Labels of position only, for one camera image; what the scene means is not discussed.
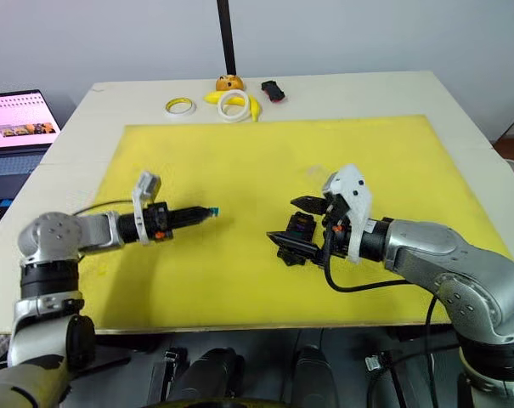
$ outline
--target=banana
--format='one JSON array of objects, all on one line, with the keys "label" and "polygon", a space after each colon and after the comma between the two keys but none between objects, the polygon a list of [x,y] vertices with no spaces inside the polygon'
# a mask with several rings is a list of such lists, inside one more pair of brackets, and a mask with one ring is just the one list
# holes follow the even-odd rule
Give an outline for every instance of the banana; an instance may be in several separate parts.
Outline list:
[{"label": "banana", "polygon": [[[212,91],[204,97],[204,100],[209,104],[216,104],[225,92],[226,91]],[[245,101],[243,100],[243,98],[240,98],[239,96],[234,96],[233,98],[227,100],[226,103],[227,105],[243,106],[245,104]],[[254,122],[257,122],[261,112],[261,108],[260,104],[258,104],[257,99],[252,95],[249,95],[249,111],[251,112],[251,119]]]}]

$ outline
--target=black metal pole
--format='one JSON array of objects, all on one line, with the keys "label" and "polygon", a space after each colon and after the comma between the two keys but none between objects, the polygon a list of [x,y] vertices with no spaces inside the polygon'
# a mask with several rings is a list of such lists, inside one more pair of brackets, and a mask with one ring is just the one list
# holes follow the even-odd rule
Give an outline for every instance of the black metal pole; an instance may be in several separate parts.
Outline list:
[{"label": "black metal pole", "polygon": [[234,61],[234,44],[232,42],[232,25],[230,24],[229,0],[217,0],[219,12],[219,25],[223,38],[224,63],[226,73],[236,75],[236,63]]}]

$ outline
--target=small orange object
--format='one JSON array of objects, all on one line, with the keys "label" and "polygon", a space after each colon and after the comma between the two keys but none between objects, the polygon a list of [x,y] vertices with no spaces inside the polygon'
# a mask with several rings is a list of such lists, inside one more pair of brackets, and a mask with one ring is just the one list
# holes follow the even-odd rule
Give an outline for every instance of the small orange object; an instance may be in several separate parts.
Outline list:
[{"label": "small orange object", "polygon": [[229,91],[230,89],[243,90],[243,88],[243,81],[236,75],[221,75],[215,83],[215,89],[217,91]]}]

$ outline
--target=black cable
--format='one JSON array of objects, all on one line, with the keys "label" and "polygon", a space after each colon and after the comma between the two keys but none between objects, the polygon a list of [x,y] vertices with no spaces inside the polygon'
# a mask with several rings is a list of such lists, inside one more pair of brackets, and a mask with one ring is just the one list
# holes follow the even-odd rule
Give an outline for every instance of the black cable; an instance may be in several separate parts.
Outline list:
[{"label": "black cable", "polygon": [[436,306],[436,302],[438,297],[434,295],[430,304],[428,305],[428,311],[426,312],[425,319],[425,357],[426,357],[426,368],[428,369],[428,379],[430,386],[430,395],[432,397],[432,406],[434,408],[438,408],[438,396],[436,394],[436,378],[434,378],[434,369],[432,367],[432,357],[430,348],[430,323],[432,320],[432,312],[434,311],[434,306]]},{"label": "black cable", "polygon": [[442,347],[436,347],[436,348],[430,348],[428,350],[419,352],[419,353],[413,353],[405,355],[404,357],[399,358],[398,360],[392,361],[387,367],[381,369],[381,371],[378,371],[375,376],[373,376],[370,380],[370,384],[368,385],[368,390],[366,391],[366,407],[372,408],[374,401],[373,401],[373,395],[374,395],[374,388],[376,387],[377,382],[380,378],[382,378],[386,372],[388,372],[391,368],[394,366],[403,363],[406,360],[413,359],[414,357],[418,357],[420,355],[424,355],[427,352],[428,353],[437,353],[440,351],[447,351],[452,349],[459,348],[459,344],[450,344],[449,346],[442,346]]},{"label": "black cable", "polygon": [[325,334],[325,328],[321,329],[321,333],[319,334],[319,350],[323,351],[323,334]]},{"label": "black cable", "polygon": [[[297,352],[297,346],[298,346],[298,341],[300,341],[300,334],[302,333],[302,329],[298,329],[298,334],[297,334],[297,339],[295,340],[294,342],[294,346],[292,347],[292,353],[291,353],[291,367],[294,366],[294,357],[295,357],[295,354]],[[287,375],[290,371],[287,370],[285,372],[285,374],[283,375],[283,381],[281,382],[281,394],[280,394],[280,402],[284,402],[283,401],[283,398],[285,397],[284,394],[285,394],[285,388],[286,388],[286,385],[287,385]]]},{"label": "black cable", "polygon": [[352,293],[352,292],[367,291],[369,289],[376,289],[378,287],[385,287],[385,286],[411,285],[411,283],[409,283],[407,280],[402,279],[402,280],[385,280],[383,282],[375,282],[375,283],[369,283],[367,285],[359,285],[359,286],[338,286],[332,279],[332,274],[330,272],[330,256],[331,256],[333,236],[334,235],[332,232],[332,223],[328,223],[326,225],[325,244],[323,245],[323,268],[325,269],[326,283],[328,283],[328,286],[330,286],[336,292]]},{"label": "black cable", "polygon": [[104,207],[104,206],[110,206],[111,204],[128,204],[129,202],[132,202],[132,200],[111,200],[111,201],[104,201],[104,202],[100,202],[100,203],[98,203],[98,204],[94,204],[93,206],[90,206],[90,207],[82,208],[81,210],[76,211],[76,212],[74,212],[74,213],[73,213],[73,214],[71,214],[71,215],[79,215],[79,214],[82,214],[82,213],[86,213],[87,211],[93,210],[94,208]]}]

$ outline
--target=yellow mat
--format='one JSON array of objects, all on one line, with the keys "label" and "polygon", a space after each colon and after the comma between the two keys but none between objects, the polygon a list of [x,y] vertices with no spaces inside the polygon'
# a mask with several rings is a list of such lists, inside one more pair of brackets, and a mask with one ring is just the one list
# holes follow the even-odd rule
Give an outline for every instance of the yellow mat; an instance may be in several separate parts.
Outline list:
[{"label": "yellow mat", "polygon": [[[421,323],[430,301],[422,289],[333,292],[312,263],[286,267],[266,236],[285,229],[296,211],[292,198],[319,196],[326,177],[347,163],[366,177],[373,218],[447,224],[472,244],[508,255],[424,116],[132,126],[96,202],[129,198],[146,169],[162,177],[157,201],[171,209],[219,207],[220,214],[175,230],[172,241],[87,257],[83,312],[99,329],[135,331]],[[335,258],[332,270],[344,286],[398,278],[371,261]],[[446,320],[437,309],[434,321]]]}]

